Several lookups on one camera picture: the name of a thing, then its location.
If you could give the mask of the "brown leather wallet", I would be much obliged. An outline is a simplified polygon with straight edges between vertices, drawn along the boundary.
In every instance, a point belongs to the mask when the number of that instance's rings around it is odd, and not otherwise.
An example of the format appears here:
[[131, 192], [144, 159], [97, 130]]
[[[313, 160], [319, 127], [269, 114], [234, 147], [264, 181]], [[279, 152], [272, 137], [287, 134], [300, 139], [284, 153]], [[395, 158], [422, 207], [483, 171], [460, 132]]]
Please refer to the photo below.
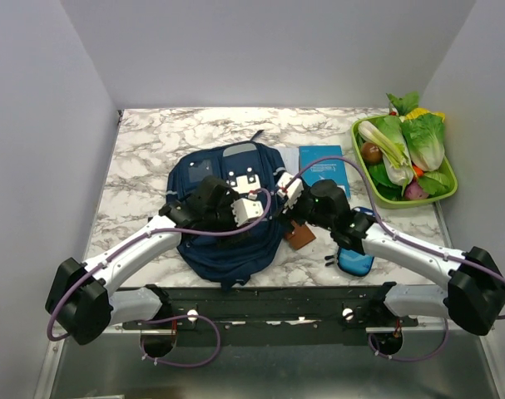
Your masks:
[[300, 250], [315, 240], [315, 235], [307, 224], [291, 221], [291, 229], [284, 235], [285, 241], [293, 250]]

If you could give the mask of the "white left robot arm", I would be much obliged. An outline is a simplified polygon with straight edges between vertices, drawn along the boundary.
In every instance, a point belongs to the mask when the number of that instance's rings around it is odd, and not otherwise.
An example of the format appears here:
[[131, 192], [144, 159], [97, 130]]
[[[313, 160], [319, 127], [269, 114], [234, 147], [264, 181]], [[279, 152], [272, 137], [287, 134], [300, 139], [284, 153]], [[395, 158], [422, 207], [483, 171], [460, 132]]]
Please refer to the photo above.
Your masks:
[[133, 274], [192, 235], [226, 235], [235, 229], [232, 204], [240, 198], [226, 182], [205, 177], [191, 193], [168, 201], [149, 222], [104, 253], [57, 269], [45, 309], [50, 315], [47, 337], [56, 341], [54, 324], [85, 345], [110, 325], [145, 321], [162, 328], [170, 318], [166, 295], [153, 286], [122, 291]]

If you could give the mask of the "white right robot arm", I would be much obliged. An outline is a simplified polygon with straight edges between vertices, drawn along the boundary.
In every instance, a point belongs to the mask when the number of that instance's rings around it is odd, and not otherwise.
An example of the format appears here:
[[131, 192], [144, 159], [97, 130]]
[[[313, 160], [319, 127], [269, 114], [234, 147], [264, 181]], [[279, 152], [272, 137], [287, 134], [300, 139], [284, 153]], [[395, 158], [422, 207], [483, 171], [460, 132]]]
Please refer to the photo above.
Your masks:
[[388, 260], [433, 282], [412, 288], [386, 283], [368, 307], [374, 323], [385, 326], [397, 317], [421, 315], [450, 319], [478, 336], [493, 327], [505, 304], [505, 283], [487, 251], [461, 252], [401, 233], [378, 215], [351, 209], [332, 180], [308, 186], [284, 173], [277, 186], [285, 202], [281, 219], [325, 229], [342, 249]]

